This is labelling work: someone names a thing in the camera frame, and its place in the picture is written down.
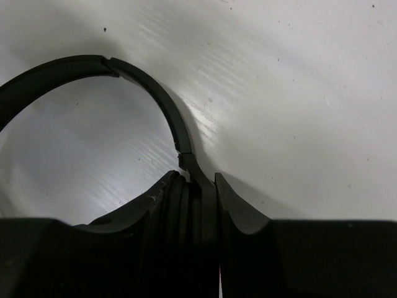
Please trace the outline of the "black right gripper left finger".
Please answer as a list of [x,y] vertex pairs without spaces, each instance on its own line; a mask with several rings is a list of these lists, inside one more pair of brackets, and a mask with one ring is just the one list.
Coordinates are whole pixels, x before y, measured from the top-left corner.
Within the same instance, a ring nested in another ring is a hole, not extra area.
[[147,226],[178,177],[89,224],[1,220],[2,297],[131,297]]

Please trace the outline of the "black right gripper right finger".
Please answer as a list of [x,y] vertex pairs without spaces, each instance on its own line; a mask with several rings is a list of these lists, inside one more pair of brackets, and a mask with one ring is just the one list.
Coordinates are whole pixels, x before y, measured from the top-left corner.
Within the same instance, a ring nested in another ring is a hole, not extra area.
[[395,297],[396,223],[270,219],[221,174],[224,297]]

